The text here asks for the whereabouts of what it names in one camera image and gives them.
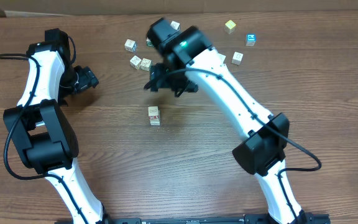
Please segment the wooden block red thirteen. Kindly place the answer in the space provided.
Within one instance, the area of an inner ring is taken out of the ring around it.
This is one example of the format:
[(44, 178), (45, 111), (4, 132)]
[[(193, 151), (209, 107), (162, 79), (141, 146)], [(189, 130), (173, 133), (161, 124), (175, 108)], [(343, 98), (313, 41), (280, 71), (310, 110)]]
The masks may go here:
[(158, 106), (149, 106), (148, 107), (148, 116), (150, 119), (158, 117), (160, 114)]

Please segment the wooden block red three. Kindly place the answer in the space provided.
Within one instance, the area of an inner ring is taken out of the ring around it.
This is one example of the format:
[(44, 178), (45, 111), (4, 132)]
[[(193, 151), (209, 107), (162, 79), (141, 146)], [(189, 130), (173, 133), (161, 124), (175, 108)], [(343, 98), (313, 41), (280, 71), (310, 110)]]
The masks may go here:
[(149, 120), (150, 122), (160, 122), (160, 116), (159, 115), (149, 116)]

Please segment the wooden block number two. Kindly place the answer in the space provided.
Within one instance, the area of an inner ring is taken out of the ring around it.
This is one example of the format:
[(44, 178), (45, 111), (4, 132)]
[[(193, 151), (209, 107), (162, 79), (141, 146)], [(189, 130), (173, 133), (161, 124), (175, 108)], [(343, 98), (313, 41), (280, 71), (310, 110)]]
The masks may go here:
[(150, 121), (150, 125), (152, 125), (152, 126), (160, 126), (160, 122), (159, 121)]

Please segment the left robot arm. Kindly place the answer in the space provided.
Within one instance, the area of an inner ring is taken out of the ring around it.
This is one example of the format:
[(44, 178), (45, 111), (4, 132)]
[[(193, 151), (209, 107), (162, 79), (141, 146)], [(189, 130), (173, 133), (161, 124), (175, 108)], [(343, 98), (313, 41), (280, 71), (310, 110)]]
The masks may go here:
[(12, 142), (23, 165), (36, 171), (31, 178), (46, 179), (55, 187), (71, 213), (72, 223), (110, 223), (110, 216), (80, 170), (78, 140), (60, 108), (66, 96), (99, 83), (89, 67), (73, 66), (73, 39), (60, 29), (46, 30), (45, 40), (29, 45), (25, 54), (0, 54), (0, 59), (29, 63), (21, 99), (3, 114), (8, 130), (3, 160), (8, 173), (19, 180), (29, 179), (16, 174), (9, 165)]

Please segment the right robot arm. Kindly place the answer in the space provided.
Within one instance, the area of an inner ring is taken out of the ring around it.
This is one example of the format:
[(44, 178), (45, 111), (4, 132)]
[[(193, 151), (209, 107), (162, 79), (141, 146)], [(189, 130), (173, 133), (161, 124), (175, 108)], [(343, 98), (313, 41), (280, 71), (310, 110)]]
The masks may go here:
[(152, 67), (144, 88), (169, 88), (176, 97), (185, 91), (204, 90), (240, 136), (242, 142), (232, 154), (259, 181), (268, 204), (269, 222), (306, 223), (305, 212), (285, 173), (287, 117), (282, 113), (274, 116), (253, 99), (197, 27), (181, 32), (161, 18), (150, 26), (147, 37), (163, 57), (163, 63)]

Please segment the wooden block green edge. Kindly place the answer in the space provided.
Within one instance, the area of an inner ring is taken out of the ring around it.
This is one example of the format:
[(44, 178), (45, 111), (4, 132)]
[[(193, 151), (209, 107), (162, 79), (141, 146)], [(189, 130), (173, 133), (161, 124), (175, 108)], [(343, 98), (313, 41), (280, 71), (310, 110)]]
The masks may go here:
[(143, 58), (140, 64), (140, 68), (145, 71), (150, 71), (150, 68), (152, 66), (152, 61), (147, 58)]

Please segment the wooden block yellow edge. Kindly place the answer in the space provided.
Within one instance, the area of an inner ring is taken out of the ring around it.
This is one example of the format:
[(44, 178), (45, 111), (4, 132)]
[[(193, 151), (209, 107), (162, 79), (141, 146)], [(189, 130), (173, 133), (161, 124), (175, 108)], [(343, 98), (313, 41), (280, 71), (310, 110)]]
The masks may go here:
[(131, 59), (130, 59), (130, 65), (132, 67), (134, 67), (136, 70), (138, 70), (140, 68), (142, 59), (139, 58), (138, 56), (134, 55)]

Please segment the wooden block green letter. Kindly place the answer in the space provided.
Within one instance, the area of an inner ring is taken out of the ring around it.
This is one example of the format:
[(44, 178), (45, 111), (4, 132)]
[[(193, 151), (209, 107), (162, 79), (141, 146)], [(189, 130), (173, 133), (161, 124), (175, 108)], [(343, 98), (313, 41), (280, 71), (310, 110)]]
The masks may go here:
[(149, 47), (154, 47), (153, 43), (151, 42), (151, 40), (149, 38), (146, 38), (146, 44)]

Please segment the wooden block blue side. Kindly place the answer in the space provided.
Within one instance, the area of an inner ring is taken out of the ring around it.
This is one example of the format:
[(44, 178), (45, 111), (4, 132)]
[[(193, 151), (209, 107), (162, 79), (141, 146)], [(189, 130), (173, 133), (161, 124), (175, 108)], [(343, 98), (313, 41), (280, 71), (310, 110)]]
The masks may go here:
[(137, 48), (136, 41), (131, 40), (131, 39), (127, 39), (125, 44), (124, 44), (124, 48), (129, 52), (135, 52), (136, 48)]

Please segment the wooden block far top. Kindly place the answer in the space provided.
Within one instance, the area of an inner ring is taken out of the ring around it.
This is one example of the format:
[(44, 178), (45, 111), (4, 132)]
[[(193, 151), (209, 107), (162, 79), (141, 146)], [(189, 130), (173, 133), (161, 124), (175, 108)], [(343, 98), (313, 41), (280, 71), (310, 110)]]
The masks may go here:
[(179, 31), (179, 30), (180, 30), (180, 23), (179, 23), (179, 22), (172, 21), (170, 25), (171, 25), (171, 27), (174, 28), (176, 31)]

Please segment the wooden block yellow side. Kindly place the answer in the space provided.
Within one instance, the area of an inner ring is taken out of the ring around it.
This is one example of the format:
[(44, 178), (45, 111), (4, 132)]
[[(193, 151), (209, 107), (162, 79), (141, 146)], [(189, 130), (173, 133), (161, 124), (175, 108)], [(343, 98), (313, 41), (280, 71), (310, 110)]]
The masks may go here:
[(220, 60), (222, 61), (222, 63), (224, 63), (226, 56), (223, 54), (218, 54), (218, 56), (219, 56)]

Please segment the wooden block blue H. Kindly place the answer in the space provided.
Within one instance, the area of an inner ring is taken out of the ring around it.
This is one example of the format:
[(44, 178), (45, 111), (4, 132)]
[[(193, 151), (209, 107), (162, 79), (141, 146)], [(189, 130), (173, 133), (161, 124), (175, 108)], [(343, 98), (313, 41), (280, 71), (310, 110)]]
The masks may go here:
[(240, 65), (242, 62), (243, 56), (244, 56), (244, 54), (242, 54), (240, 52), (234, 52), (231, 63), (233, 63), (234, 65)]

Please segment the yellow top wooden block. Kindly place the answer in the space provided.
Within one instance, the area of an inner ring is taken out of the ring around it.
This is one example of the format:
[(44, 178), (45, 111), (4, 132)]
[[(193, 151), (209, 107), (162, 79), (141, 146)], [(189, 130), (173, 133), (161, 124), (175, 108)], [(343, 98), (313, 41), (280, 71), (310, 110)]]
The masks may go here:
[(232, 20), (228, 20), (224, 25), (224, 31), (228, 34), (231, 34), (235, 31), (236, 23)]

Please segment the blue top block right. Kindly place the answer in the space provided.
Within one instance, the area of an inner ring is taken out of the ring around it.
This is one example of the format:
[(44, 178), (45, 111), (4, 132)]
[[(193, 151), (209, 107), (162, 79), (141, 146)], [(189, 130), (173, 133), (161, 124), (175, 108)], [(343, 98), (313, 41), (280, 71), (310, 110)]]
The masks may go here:
[(254, 46), (255, 43), (256, 43), (255, 34), (247, 34), (246, 35), (246, 46), (251, 47), (251, 46)]

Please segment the cardboard backdrop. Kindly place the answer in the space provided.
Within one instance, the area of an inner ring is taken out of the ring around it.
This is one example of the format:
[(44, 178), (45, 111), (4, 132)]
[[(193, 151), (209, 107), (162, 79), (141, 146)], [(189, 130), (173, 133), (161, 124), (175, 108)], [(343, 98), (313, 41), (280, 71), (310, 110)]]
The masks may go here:
[(0, 17), (358, 10), (358, 0), (0, 0)]

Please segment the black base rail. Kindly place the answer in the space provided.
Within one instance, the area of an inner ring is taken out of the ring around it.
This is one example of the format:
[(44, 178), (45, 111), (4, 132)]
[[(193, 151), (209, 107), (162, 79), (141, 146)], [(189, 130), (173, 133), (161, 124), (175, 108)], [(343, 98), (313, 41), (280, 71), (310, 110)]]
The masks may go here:
[[(242, 217), (214, 217), (214, 218), (165, 218), (148, 219), (140, 218), (117, 218), (108, 217), (104, 221), (97, 223), (112, 224), (264, 224), (277, 223), (268, 214), (244, 215)], [(330, 224), (328, 214), (305, 213), (298, 223), (306, 224)]]

